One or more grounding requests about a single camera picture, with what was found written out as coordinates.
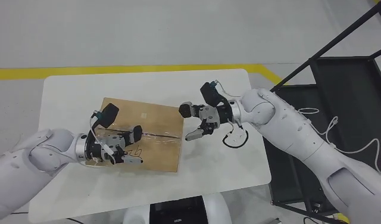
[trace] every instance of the concrete floor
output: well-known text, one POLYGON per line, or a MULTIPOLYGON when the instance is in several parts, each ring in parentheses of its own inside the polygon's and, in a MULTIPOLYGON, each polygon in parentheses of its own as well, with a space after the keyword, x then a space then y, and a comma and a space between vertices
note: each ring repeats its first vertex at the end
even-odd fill
MULTIPOLYGON (((0 68, 263 63, 285 77, 372 5, 371 0, 0 0, 0 68)), ((369 55, 380 48, 378 16, 327 55, 369 55)), ((251 74, 251 81, 273 85, 260 74, 251 74)), ((313 82, 308 70, 292 81, 313 82)), ((0 80, 0 153, 37 131, 42 85, 39 79, 0 80)), ((302 223, 302 216, 270 205, 267 186, 223 196, 234 224, 264 224, 272 217, 302 223)), ((119 210, 78 219, 120 223, 122 216, 119 210)), ((0 221, 13 223, 27 223, 27 216, 0 221)))

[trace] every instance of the robotic hand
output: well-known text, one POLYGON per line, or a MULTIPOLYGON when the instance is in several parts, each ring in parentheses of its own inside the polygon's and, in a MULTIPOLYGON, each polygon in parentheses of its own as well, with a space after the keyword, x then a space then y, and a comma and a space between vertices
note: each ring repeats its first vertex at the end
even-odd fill
POLYGON ((43 130, 0 156, 0 219, 28 203, 68 163, 86 160, 141 164, 140 157, 129 156, 124 148, 142 137, 142 128, 98 139, 94 129, 110 126, 119 109, 108 104, 102 112, 94 112, 97 121, 88 135, 73 134, 65 129, 43 130))
POLYGON ((208 106, 190 102, 180 106, 179 112, 184 118, 194 116, 202 120, 197 130, 186 136, 186 140, 211 135, 223 123, 236 123, 242 127, 242 123, 248 122, 275 147, 301 160, 311 169, 328 200, 348 216, 351 223, 380 222, 379 173, 335 150, 333 144, 321 139, 310 120, 270 91, 253 89, 240 99, 228 101, 217 92, 217 83, 205 83, 201 88, 208 106))

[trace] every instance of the cardboard sheet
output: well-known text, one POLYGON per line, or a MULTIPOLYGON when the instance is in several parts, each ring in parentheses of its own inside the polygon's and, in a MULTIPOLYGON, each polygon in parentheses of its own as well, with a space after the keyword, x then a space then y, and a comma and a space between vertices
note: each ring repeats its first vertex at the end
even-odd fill
MULTIPOLYGON (((101 110, 109 103, 119 108, 114 123, 107 129, 96 128, 97 136, 120 133, 114 130, 129 130, 141 125, 142 139, 126 147, 132 156, 139 156, 143 163, 118 164, 123 170, 154 170, 177 172, 183 132, 183 117, 177 107, 156 105, 122 99, 104 98, 101 110)), ((98 163, 97 166, 110 166, 110 162, 98 163)))

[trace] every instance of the tabletop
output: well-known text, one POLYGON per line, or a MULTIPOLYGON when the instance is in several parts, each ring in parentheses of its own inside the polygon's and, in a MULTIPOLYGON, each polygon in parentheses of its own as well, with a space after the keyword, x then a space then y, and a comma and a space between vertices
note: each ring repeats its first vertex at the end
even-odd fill
MULTIPOLYGON (((251 88, 245 70, 171 71, 158 73, 52 76, 45 80, 39 130, 65 128, 87 133, 89 117, 104 97, 178 107, 182 102, 205 104, 199 91, 205 82, 219 80, 233 95, 251 88)), ((271 181, 262 136, 250 125, 246 145, 231 149, 222 139, 231 126, 213 135, 186 142, 200 124, 185 119, 177 173, 122 172, 69 164, 30 202, 29 220, 75 217, 125 209, 197 195, 264 185, 271 181)))

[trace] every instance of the black metal bar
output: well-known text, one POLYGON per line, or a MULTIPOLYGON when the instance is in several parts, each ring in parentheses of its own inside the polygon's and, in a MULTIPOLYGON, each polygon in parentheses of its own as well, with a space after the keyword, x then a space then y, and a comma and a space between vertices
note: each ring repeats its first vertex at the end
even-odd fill
POLYGON ((372 54, 372 55, 369 56, 369 57, 372 58, 372 59, 375 59, 375 58, 377 58, 377 57, 380 56, 380 55, 381 55, 381 49, 378 50, 377 52, 375 52, 374 54, 372 54))
POLYGON ((311 203, 310 203, 309 197, 306 195, 305 189, 303 188, 303 186, 300 183, 301 178, 300 178, 300 175, 299 175, 298 171, 296 170, 296 165, 295 165, 295 160, 294 160, 295 158, 292 155, 288 155, 288 157, 290 159, 290 163, 291 163, 292 172, 293 172, 293 176, 294 176, 295 182, 296 182, 298 188, 300 189, 300 191, 302 193, 305 209, 307 211, 311 211, 312 207, 311 207, 311 203))
POLYGON ((326 222, 326 223, 329 223, 329 224, 342 224, 342 222, 339 221, 339 220, 335 220, 335 219, 332 219, 332 218, 321 216, 321 215, 319 215, 317 213, 309 213, 309 212, 307 212, 305 210, 301 210, 301 209, 298 209, 296 207, 291 207, 289 205, 284 205, 284 204, 282 204, 280 202, 277 202, 277 201, 272 201, 272 205, 277 206, 277 207, 281 207, 283 209, 287 209, 287 210, 293 211, 295 213, 299 213, 301 215, 308 216, 308 217, 311 217, 311 218, 314 218, 314 219, 317 219, 317 220, 321 220, 322 222, 326 222))
POLYGON ((355 29, 359 28, 362 24, 372 18, 375 14, 381 11, 381 2, 377 3, 374 7, 368 10, 363 16, 361 16, 358 20, 356 20, 353 24, 351 24, 348 28, 346 28, 340 35, 337 35, 334 39, 331 40, 326 46, 324 46, 321 50, 319 50, 316 54, 314 54, 311 58, 309 58, 306 62, 300 65, 295 71, 290 73, 287 77, 285 77, 280 83, 275 85, 270 91, 274 92, 278 90, 283 84, 292 79, 295 75, 297 75, 300 71, 305 69, 312 60, 315 60, 325 54, 332 47, 337 45, 340 41, 342 41, 345 37, 347 37, 350 33, 352 33, 355 29))

